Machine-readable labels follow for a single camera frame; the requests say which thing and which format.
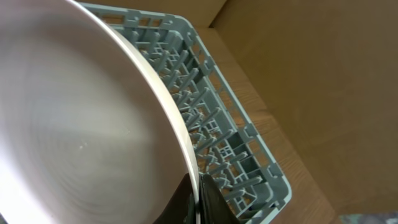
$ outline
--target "rack tine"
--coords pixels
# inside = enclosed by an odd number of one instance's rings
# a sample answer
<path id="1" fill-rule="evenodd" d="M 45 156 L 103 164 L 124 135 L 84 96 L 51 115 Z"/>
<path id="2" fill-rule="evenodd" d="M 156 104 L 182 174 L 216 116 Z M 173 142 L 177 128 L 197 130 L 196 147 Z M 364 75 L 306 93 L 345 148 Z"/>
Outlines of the rack tine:
<path id="1" fill-rule="evenodd" d="M 210 175 L 217 174 L 217 173 L 219 173 L 219 172 L 221 172 L 221 171 L 227 169 L 230 165 L 231 165 L 231 164 L 230 164 L 229 162 L 224 162 L 224 163 L 220 164 L 218 167 L 216 167 L 216 168 L 214 168 L 214 169 L 212 169 L 212 170 L 209 170 L 208 173 L 209 173 Z"/>
<path id="2" fill-rule="evenodd" d="M 177 100 L 177 102 L 175 104 L 177 104 L 177 107 L 180 107 L 181 105 L 183 105 L 191 96 L 191 92 L 190 91 L 183 91 L 182 92 L 182 96 L 180 99 Z"/>
<path id="3" fill-rule="evenodd" d="M 234 131 L 232 129 L 229 129 L 227 132 L 225 132 L 222 136 L 220 136 L 217 140 L 215 140 L 211 146 L 216 146 L 218 143 L 220 143 L 221 141 L 224 141 L 225 139 L 229 138 L 232 134 L 234 133 Z"/>
<path id="4" fill-rule="evenodd" d="M 205 89 L 190 103 L 191 108 L 196 106 L 210 91 L 209 88 L 205 87 Z"/>
<path id="5" fill-rule="evenodd" d="M 154 38 L 150 40 L 150 44 L 147 49 L 148 54 L 151 54 L 154 51 L 155 46 L 158 43 L 159 39 L 160 39 L 160 33 L 158 32 L 154 33 Z"/>
<path id="6" fill-rule="evenodd" d="M 224 186 L 229 184 L 229 180 L 226 178 L 214 178 L 214 181 L 216 182 L 216 184 L 218 185 L 218 188 L 221 189 Z"/>
<path id="7" fill-rule="evenodd" d="M 201 127 L 203 127 L 204 125 L 206 125 L 207 123 L 209 123 L 220 111 L 221 111 L 221 108 L 219 108 L 219 107 L 217 107 L 215 110 L 213 110 L 213 111 L 207 116 L 207 118 L 205 118 L 205 119 L 201 122 Z"/>
<path id="8" fill-rule="evenodd" d="M 240 182 L 238 184 L 233 185 L 233 189 L 243 189 L 245 187 L 250 187 L 252 185 L 259 184 L 262 181 L 262 178 L 260 176 L 257 176 L 255 178 L 251 178 L 249 180 L 245 180 L 243 182 Z"/>
<path id="9" fill-rule="evenodd" d="M 201 152 L 202 150 L 204 150 L 204 149 L 210 147 L 210 146 L 213 144 L 213 141 L 215 141 L 215 140 L 216 140 L 216 138 L 214 138 L 214 137 L 211 137 L 211 138 L 207 139 L 202 145 L 198 146 L 198 147 L 195 149 L 195 153 L 199 153 L 199 152 Z"/>
<path id="10" fill-rule="evenodd" d="M 133 31 L 133 32 L 132 32 L 132 36 L 131 36 L 131 43 L 132 43 L 133 46 L 135 46 L 135 47 L 137 47 L 138 37 L 139 37 L 138 32 L 137 32 L 137 31 Z"/>
<path id="11" fill-rule="evenodd" d="M 165 47 L 166 50 L 170 50 L 174 46 L 175 42 L 177 41 L 177 37 L 178 36 L 176 34 L 172 36 L 169 44 L 167 44 L 166 47 Z"/>
<path id="12" fill-rule="evenodd" d="M 236 161 L 240 161 L 240 160 L 246 158 L 246 156 L 248 156 L 248 153 L 247 153 L 247 152 L 242 152 L 242 153 L 240 153 L 239 155 L 230 158 L 230 159 L 229 159 L 229 162 L 230 162 L 230 163 L 234 163 L 234 162 L 236 162 Z"/>
<path id="13" fill-rule="evenodd" d="M 224 196 L 224 199 L 226 201 L 229 201 L 229 200 L 237 198 L 237 197 L 242 197 L 245 193 L 246 193 L 245 190 L 234 190 L 234 191 L 231 191 L 230 193 L 226 194 Z"/>
<path id="14" fill-rule="evenodd" d="M 195 76 L 199 73 L 199 69 L 194 68 L 192 69 L 191 73 L 189 73 L 188 77 L 185 78 L 183 83 L 180 86 L 180 91 L 186 89 L 189 86 L 190 82 L 195 78 Z"/>
<path id="15" fill-rule="evenodd" d="M 175 83 L 175 81 L 177 80 L 177 78 L 180 76 L 180 71 L 178 71 L 178 70 L 174 70 L 173 72 L 172 72 L 172 75 L 170 76 L 170 80 L 169 80 L 169 82 L 166 84 L 166 88 L 168 89 L 168 90 L 171 90 L 172 88 L 173 88 L 173 86 L 174 86 L 174 83 Z"/>
<path id="16" fill-rule="evenodd" d="M 164 51 L 162 57 L 160 58 L 157 66 L 156 66 L 156 72 L 159 73 L 163 68 L 166 66 L 166 61 L 170 56 L 170 52 Z"/>
<path id="17" fill-rule="evenodd" d="M 171 70 L 178 70 L 180 68 L 182 62 L 184 62 L 187 57 L 188 57 L 188 51 L 183 50 L 180 55 L 180 58 L 176 61 L 176 63 L 173 65 Z"/>
<path id="18" fill-rule="evenodd" d="M 187 129 L 191 130 L 192 127 L 194 127 L 194 125 L 197 124 L 197 122 L 203 117 L 202 113 L 197 113 L 193 118 L 191 118 L 187 123 Z"/>

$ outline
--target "dish rack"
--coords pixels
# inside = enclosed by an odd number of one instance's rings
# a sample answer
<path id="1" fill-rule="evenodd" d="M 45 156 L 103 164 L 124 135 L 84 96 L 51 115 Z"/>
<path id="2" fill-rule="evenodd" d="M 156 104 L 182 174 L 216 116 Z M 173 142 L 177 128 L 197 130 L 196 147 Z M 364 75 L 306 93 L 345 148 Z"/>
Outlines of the dish rack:
<path id="1" fill-rule="evenodd" d="M 291 199 L 290 185 L 191 23 L 81 5 L 127 38 L 159 74 L 190 133 L 199 172 L 212 175 L 241 223 L 269 223 Z"/>

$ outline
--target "wooden surface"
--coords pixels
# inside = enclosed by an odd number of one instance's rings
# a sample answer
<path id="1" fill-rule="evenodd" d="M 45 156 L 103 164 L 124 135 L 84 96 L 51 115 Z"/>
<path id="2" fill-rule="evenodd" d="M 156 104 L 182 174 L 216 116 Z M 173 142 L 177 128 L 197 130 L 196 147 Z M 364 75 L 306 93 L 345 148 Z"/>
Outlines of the wooden surface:
<path id="1" fill-rule="evenodd" d="M 398 1 L 230 0 L 215 28 L 338 213 L 398 210 Z"/>
<path id="2" fill-rule="evenodd" d="M 329 224 L 342 224 L 343 222 L 341 222 L 341 220 L 339 219 L 339 217 L 335 217 L 334 220 L 332 220 Z"/>
<path id="3" fill-rule="evenodd" d="M 81 0 L 81 2 L 175 14 L 183 16 L 195 26 L 208 27 L 226 0 Z"/>
<path id="4" fill-rule="evenodd" d="M 197 31 L 292 186 L 292 200 L 272 223 L 335 224 L 331 205 L 217 32 L 214 29 Z"/>

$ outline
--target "table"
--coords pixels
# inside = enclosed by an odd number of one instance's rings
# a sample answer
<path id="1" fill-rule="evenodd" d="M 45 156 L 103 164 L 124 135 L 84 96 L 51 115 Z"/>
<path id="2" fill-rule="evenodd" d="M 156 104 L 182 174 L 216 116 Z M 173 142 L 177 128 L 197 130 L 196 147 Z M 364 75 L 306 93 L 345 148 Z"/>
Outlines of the table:
<path id="1" fill-rule="evenodd" d="M 341 223 L 217 31 L 211 28 L 197 28 L 197 31 L 292 186 L 291 201 L 272 224 Z"/>

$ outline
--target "dark object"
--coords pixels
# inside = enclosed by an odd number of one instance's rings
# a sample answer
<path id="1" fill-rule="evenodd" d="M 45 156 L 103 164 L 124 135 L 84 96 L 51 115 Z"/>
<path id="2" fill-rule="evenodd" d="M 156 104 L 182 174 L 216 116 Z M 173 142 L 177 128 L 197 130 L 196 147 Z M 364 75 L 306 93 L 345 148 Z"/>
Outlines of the dark object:
<path id="1" fill-rule="evenodd" d="M 199 191 L 201 224 L 239 224 L 210 175 L 200 177 Z"/>
<path id="2" fill-rule="evenodd" d="M 195 223 L 195 204 L 189 174 L 185 174 L 166 208 L 154 222 L 154 224 L 169 223 Z"/>
<path id="3" fill-rule="evenodd" d="M 185 174 L 165 210 L 154 224 L 194 224 L 195 212 L 200 212 L 201 224 L 239 224 L 210 175 L 200 177 L 199 205 L 193 202 L 192 186 Z"/>

